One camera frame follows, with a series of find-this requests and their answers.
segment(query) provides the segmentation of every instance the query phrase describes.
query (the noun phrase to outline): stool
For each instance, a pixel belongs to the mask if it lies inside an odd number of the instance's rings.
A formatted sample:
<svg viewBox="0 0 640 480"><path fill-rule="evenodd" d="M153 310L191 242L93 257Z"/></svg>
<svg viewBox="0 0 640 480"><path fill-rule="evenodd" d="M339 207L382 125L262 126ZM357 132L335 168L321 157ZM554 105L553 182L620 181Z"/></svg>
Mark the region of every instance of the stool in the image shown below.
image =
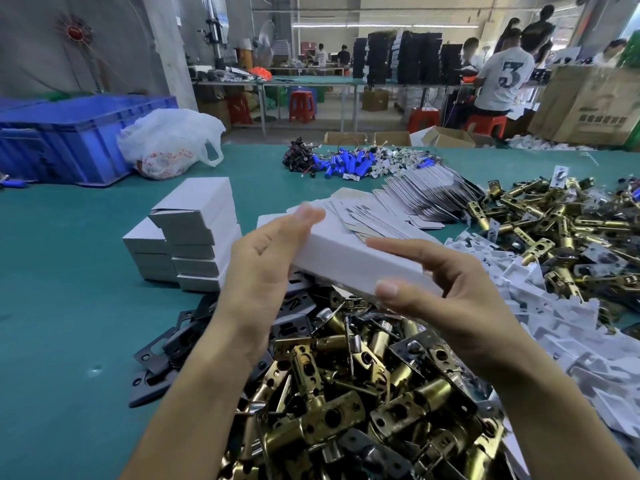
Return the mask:
<svg viewBox="0 0 640 480"><path fill-rule="evenodd" d="M507 126L506 116L483 116L482 114L472 114L469 116L467 123L465 124L465 131L469 131L469 127L474 125L472 131L478 134L485 134L487 136L493 136L493 130L496 127L500 127L496 136L502 138L504 135L504 128Z"/></svg>
<svg viewBox="0 0 640 480"><path fill-rule="evenodd" d="M409 133L415 133L416 131L420 131L425 128L439 126L439 124L439 111L428 111L421 107L414 107L411 110L411 116L409 116L409 123L406 126L406 130L409 131Z"/></svg>
<svg viewBox="0 0 640 480"><path fill-rule="evenodd" d="M309 117L316 119L316 106L311 91L293 91L289 98L289 122L293 118L302 120L305 124L309 122Z"/></svg>
<svg viewBox="0 0 640 480"><path fill-rule="evenodd" d="M253 124L251 111L249 111L249 103L247 103L246 96L244 94L239 96L226 96L225 101L229 108L229 120L231 120L231 124Z"/></svg>

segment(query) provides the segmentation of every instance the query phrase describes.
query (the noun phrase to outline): number 3 on shirt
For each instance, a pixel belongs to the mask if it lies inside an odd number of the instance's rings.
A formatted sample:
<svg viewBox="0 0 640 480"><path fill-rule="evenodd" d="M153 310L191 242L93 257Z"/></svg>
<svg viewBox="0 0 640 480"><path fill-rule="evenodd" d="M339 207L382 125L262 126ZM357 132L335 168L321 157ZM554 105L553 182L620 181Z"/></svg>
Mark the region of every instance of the number 3 on shirt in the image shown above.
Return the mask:
<svg viewBox="0 0 640 480"><path fill-rule="evenodd" d="M517 86L520 82L520 74L518 74L518 69L524 65L524 62L513 62L507 61L502 66L502 71L511 70L511 83L509 84L509 74L505 77L501 77L498 79L498 86L505 89L510 89L514 86Z"/></svg>

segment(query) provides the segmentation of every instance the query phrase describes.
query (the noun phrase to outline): stack of white boxes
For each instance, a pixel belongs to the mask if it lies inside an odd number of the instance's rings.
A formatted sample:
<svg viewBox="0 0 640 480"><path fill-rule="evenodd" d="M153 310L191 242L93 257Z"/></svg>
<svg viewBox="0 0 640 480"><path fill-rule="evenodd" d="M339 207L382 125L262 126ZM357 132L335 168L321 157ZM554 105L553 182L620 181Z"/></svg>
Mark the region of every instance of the stack of white boxes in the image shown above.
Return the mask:
<svg viewBox="0 0 640 480"><path fill-rule="evenodd" d="M144 279L178 282L164 234L151 219L145 217L122 240Z"/></svg>
<svg viewBox="0 0 640 480"><path fill-rule="evenodd" d="M173 279L165 281L178 282L188 291L220 290L231 245L242 236L228 178L187 178L151 209L136 229L146 221L151 221L163 236L165 253L174 270ZM125 243L136 229L125 236ZM130 244L127 247L143 277L157 279L148 276L158 274L143 274L140 254L134 255Z"/></svg>

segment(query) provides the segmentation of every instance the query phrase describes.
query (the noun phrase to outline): person in white shirt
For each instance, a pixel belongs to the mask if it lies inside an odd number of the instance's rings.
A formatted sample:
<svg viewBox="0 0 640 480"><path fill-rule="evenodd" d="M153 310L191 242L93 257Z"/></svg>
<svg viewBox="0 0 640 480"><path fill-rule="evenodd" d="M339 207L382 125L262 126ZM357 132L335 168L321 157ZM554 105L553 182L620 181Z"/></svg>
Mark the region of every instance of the person in white shirt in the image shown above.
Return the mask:
<svg viewBox="0 0 640 480"><path fill-rule="evenodd" d="M324 44L318 45L318 51L316 52L316 62L318 67L326 67L326 62L329 59L329 55L324 51Z"/></svg>
<svg viewBox="0 0 640 480"><path fill-rule="evenodd" d="M480 47L480 40L476 39L476 37L471 37L465 40L465 43L462 46L462 54L460 54L462 69L472 68L476 72L482 69L482 58L480 58L479 55L476 55L478 47Z"/></svg>
<svg viewBox="0 0 640 480"><path fill-rule="evenodd" d="M473 104L457 110L455 127L463 127L469 116L505 116L511 110L520 88L531 77L536 66L533 56L520 47L519 29L511 29L502 44L478 73L474 85L482 88Z"/></svg>
<svg viewBox="0 0 640 480"><path fill-rule="evenodd" d="M593 65L601 67L615 67L618 65L618 57L620 56L620 53L626 46L626 39L619 38L617 40L613 40L601 53L594 55Z"/></svg>

